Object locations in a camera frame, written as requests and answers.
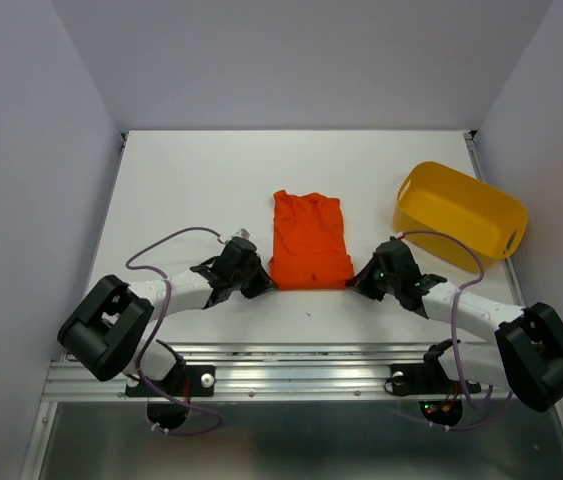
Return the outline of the orange t shirt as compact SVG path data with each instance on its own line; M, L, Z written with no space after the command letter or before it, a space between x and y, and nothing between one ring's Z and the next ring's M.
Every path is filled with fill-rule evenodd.
M274 193L270 274L280 290L342 290L354 275L340 200Z

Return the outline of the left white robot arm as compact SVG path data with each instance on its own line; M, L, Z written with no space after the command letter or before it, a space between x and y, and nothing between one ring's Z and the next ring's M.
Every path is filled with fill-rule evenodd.
M183 384L184 360L148 335L148 325L212 308L236 291L254 299L276 288L256 246L234 237L220 255L172 276L160 272L156 280L135 283L102 277L60 327L57 340L100 381L123 373L171 394Z

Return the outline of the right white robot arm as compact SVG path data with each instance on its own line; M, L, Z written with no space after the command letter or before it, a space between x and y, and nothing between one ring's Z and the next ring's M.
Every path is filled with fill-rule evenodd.
M391 365L388 393L456 389L469 396L486 386L507 390L537 412L563 398L563 321L551 306L504 304L424 274L400 238L379 245L346 286L370 300L392 296L403 309L450 327L449 339L432 345L421 361Z

